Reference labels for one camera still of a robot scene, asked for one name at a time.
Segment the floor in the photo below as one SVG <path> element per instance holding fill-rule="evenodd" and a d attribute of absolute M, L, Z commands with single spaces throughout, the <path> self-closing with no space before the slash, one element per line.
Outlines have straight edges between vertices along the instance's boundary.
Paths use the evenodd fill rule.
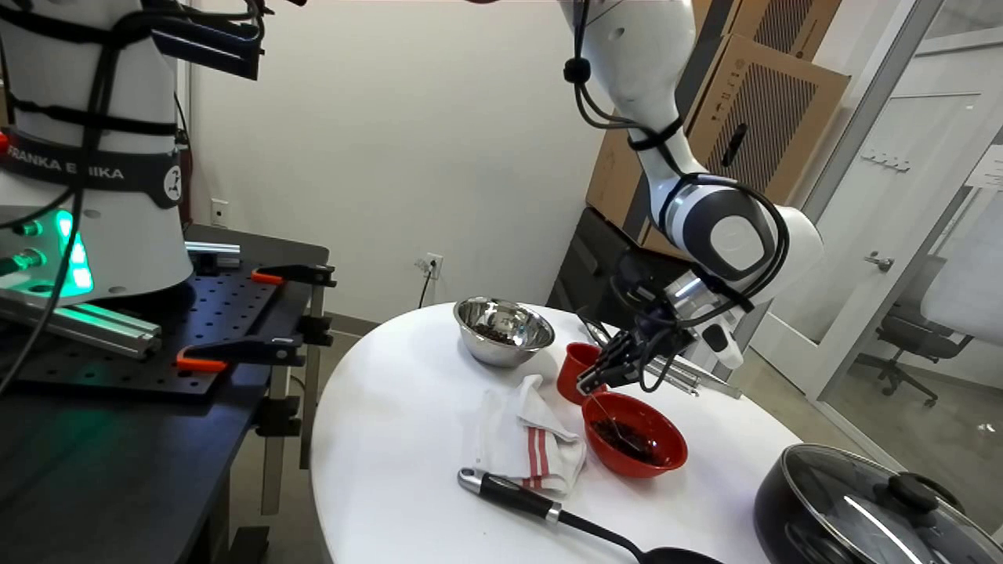
<path fill-rule="evenodd" d="M 340 347 L 325 355 L 325 371 L 355 344 L 340 334 Z M 797 436 L 817 446 L 858 450 L 858 446 L 828 422 L 777 371 L 760 355 L 733 377 L 733 384 L 785 419 Z M 298 469 L 298 446 L 284 448 L 282 504 L 277 518 L 259 515 L 265 442 L 247 440 L 231 468 L 231 525 L 270 525 L 270 564 L 328 564 L 320 522 L 314 515 L 310 477 Z"/>
<path fill-rule="evenodd" d="M 828 401 L 899 465 L 948 485 L 984 530 L 1003 522 L 1003 390 L 968 384 L 912 371 L 942 401 L 899 384 L 881 395 L 878 371 L 854 366 Z"/>

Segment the white wall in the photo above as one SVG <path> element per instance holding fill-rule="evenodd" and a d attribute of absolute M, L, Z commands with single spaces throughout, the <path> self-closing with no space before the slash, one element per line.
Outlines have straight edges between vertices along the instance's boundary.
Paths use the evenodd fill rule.
<path fill-rule="evenodd" d="M 386 319 L 441 252 L 437 302 L 547 302 L 603 134 L 575 113 L 556 0 L 314 0 L 270 18 L 256 85 L 190 79 L 202 215 L 334 247 L 340 314 Z"/>

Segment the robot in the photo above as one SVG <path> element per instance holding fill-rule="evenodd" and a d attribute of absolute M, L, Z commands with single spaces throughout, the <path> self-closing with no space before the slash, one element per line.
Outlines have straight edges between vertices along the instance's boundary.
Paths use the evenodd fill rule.
<path fill-rule="evenodd" d="M 675 85 L 694 53 L 689 0 L 559 0 L 581 113 L 626 128 L 651 222 L 694 256 L 670 284 L 621 275 L 639 311 L 626 359 L 687 328 L 726 366 L 744 311 L 768 305 L 817 252 L 816 227 L 713 176 L 681 132 Z M 11 132 L 0 138 L 0 299 L 48 305 L 147 295 L 190 275 L 176 158 L 176 59 L 255 79 L 265 0 L 199 13 L 178 0 L 0 0 Z M 592 68 L 615 99 L 590 95 Z"/>

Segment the white napkin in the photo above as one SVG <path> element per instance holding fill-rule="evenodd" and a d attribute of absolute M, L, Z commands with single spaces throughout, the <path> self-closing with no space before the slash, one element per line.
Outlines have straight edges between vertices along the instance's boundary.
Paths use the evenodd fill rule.
<path fill-rule="evenodd" d="M 576 407 L 537 374 L 523 378 L 517 399 L 489 395 L 477 425 L 472 468 L 528 489 L 568 496 L 586 465 Z"/>

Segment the white round table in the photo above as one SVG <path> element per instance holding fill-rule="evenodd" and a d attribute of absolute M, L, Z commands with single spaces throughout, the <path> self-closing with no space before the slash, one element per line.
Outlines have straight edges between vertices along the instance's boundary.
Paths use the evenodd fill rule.
<path fill-rule="evenodd" d="M 314 497 L 335 564 L 626 564 L 599 538 L 541 525 L 459 485 L 483 395 L 517 393 L 523 374 L 559 374 L 568 342 L 590 342 L 572 314 L 532 308 L 559 342 L 515 374 L 481 366 L 453 308 L 406 314 L 360 339 L 334 374 L 314 422 Z M 681 546 L 726 564 L 766 562 L 754 497 L 800 440 L 750 399 L 661 384 L 618 390 L 666 412 L 689 461 L 651 483 L 623 483 L 590 450 L 568 512 L 644 547 Z"/>

